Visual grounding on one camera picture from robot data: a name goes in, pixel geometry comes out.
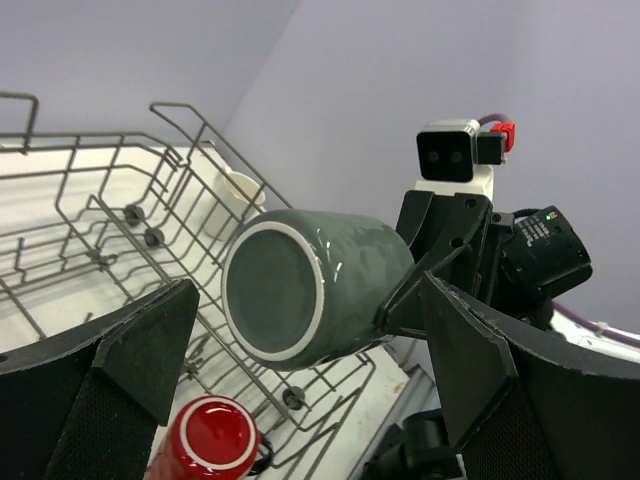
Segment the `dark grey mug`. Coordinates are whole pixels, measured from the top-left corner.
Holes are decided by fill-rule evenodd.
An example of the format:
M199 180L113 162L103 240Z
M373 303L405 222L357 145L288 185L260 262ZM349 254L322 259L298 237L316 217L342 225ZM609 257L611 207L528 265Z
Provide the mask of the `dark grey mug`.
M390 340L379 306L415 261L395 229L372 217L272 210L250 220L225 259L228 328L262 366L297 371Z

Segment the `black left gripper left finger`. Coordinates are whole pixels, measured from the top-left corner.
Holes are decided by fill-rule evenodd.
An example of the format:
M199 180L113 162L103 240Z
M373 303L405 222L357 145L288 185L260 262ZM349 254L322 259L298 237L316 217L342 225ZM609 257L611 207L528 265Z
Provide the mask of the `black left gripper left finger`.
M4 479L141 479L169 422L199 292L174 281L1 356Z

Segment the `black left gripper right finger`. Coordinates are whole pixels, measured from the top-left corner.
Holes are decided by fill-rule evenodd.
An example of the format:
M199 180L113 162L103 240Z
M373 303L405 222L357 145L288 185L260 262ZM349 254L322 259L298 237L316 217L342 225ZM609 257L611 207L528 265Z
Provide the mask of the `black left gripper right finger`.
M638 364L540 331L429 273L420 299L468 478L638 478Z

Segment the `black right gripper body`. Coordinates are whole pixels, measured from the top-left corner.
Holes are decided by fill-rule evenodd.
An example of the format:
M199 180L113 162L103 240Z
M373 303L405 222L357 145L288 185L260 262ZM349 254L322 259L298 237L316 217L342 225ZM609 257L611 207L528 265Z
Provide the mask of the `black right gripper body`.
M515 281L505 247L513 217L496 213L480 194L405 193L394 231L394 266L402 273L394 308L420 305L419 283L429 272L497 310L511 310Z

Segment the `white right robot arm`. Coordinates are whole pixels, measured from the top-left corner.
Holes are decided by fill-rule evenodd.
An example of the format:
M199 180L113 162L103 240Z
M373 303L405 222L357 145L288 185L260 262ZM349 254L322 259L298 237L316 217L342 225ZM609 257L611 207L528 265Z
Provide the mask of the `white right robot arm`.
M564 215L414 190L396 229L415 264L375 324L428 343L440 407L391 427L364 477L637 478L638 365L550 326L554 298L592 273Z

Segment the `white faceted ceramic mug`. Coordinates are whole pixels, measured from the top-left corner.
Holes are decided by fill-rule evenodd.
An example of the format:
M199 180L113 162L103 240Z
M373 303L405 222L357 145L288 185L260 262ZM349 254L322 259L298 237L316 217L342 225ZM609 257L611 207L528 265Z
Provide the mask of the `white faceted ceramic mug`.
M203 229L217 241L227 241L243 223L264 211L264 187L241 172L221 173L214 181L214 193Z

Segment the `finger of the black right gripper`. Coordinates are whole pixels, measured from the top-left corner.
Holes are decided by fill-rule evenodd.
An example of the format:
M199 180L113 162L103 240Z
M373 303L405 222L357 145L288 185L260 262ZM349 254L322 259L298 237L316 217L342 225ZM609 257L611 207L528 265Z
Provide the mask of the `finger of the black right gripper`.
M378 309L376 326L385 335L428 337L431 320L426 307L434 304L436 295L422 288L426 274L468 291L468 246L446 244L420 258Z

